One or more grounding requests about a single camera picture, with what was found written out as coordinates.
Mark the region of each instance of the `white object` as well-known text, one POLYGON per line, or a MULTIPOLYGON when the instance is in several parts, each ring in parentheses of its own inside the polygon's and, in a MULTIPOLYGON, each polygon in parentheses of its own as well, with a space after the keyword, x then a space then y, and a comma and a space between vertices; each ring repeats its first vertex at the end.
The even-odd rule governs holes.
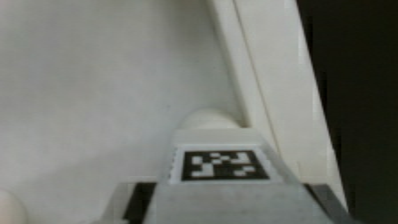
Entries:
POLYGON ((238 122, 230 115, 216 109, 202 109, 190 114, 181 129, 214 129, 214 128, 239 128, 238 122))
POLYGON ((335 155, 293 0, 209 0, 246 126, 302 182, 344 204, 335 155))
POLYGON ((184 129, 172 142, 143 224, 332 223, 254 129, 184 129), (236 156, 241 151, 268 176, 227 164, 214 167, 223 171, 214 177, 186 177, 198 169, 191 155, 211 158, 211 152, 236 156))
POLYGON ((0 224, 26 224, 26 212, 15 196, 0 189, 0 224))

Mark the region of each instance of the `white panel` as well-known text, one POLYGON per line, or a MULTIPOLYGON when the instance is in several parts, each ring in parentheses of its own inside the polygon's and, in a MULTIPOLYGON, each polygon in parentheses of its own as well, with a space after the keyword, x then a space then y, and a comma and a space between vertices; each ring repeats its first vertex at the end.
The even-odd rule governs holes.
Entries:
MULTIPOLYGON (((220 27, 220 39, 227 45, 227 57, 246 57, 250 60, 252 67, 246 66, 241 73, 255 75, 257 85, 250 86, 259 88, 278 155, 302 182, 328 183, 344 204, 294 1, 213 0, 209 2, 220 27), (239 46, 241 43, 227 44, 236 40, 238 33, 238 29, 229 33, 227 19, 238 20, 245 46, 239 46)), ((246 97, 252 98, 241 90, 238 92, 243 101, 246 97)))

